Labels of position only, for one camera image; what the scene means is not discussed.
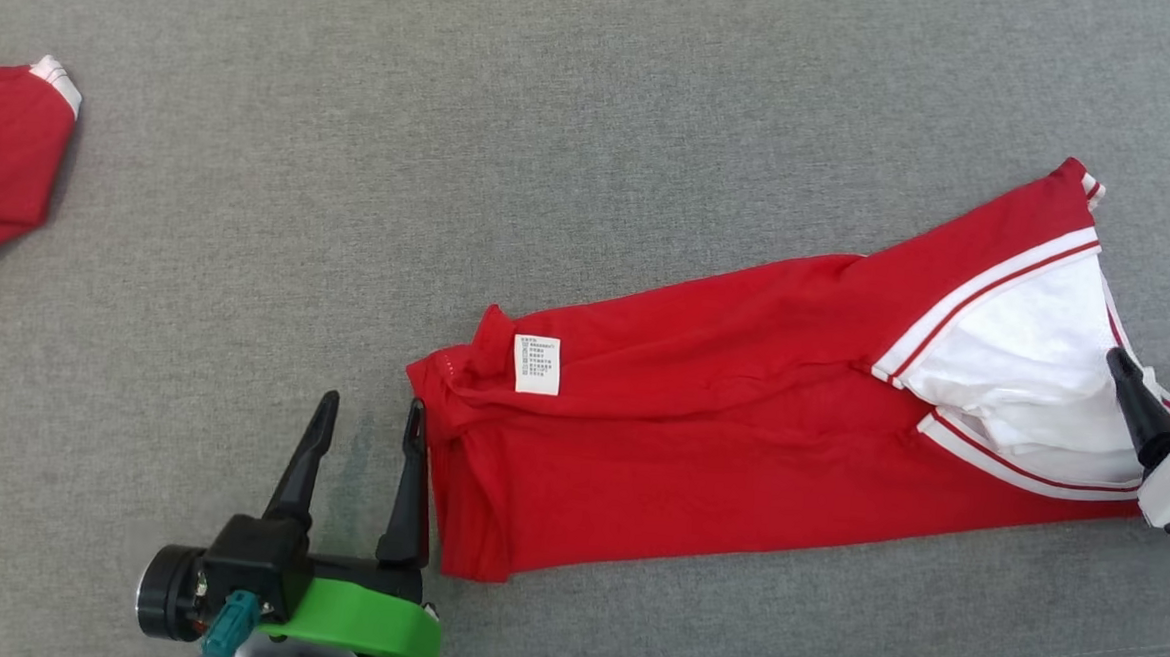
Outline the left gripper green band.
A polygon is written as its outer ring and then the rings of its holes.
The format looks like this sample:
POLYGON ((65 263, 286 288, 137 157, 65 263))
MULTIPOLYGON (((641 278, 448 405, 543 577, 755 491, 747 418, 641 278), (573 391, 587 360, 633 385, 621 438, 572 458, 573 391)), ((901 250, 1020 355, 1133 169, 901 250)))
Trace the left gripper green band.
MULTIPOLYGON (((339 408, 339 392, 322 394, 264 507, 264 520, 312 528, 318 469, 333 442, 339 408)), ((255 657, 440 657, 436 608, 424 599, 424 570, 431 562, 425 430, 426 406, 413 399, 402 430, 404 466, 377 559, 314 556, 315 578, 294 617, 259 625, 255 657)))

